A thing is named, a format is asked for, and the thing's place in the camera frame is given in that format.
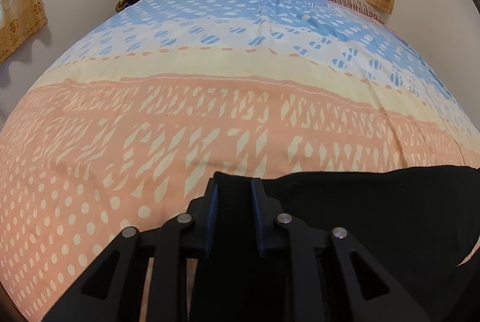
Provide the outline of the beige side window curtain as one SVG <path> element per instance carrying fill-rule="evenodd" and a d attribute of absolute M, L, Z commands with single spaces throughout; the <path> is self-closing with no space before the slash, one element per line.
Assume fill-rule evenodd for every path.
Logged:
<path fill-rule="evenodd" d="M 1 0 L 0 62 L 47 23 L 42 0 Z"/>

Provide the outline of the black pants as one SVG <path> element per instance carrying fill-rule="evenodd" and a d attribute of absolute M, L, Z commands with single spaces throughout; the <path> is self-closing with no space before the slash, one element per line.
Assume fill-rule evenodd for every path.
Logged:
<path fill-rule="evenodd" d="M 293 321 L 275 311 L 256 247 L 251 181 L 215 173 L 192 321 Z M 427 321 L 479 319 L 479 171 L 414 167 L 388 173 L 304 172 L 259 179 L 284 212 L 314 229 L 346 229 L 400 283 Z"/>

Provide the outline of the polka dot bed cover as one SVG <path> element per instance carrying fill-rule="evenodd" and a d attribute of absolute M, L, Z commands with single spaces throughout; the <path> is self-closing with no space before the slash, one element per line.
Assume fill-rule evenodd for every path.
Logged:
<path fill-rule="evenodd" d="M 72 45 L 1 130 L 1 284 L 40 321 L 124 227 L 216 171 L 479 165 L 479 131 L 384 25 L 327 0 L 141 0 Z"/>

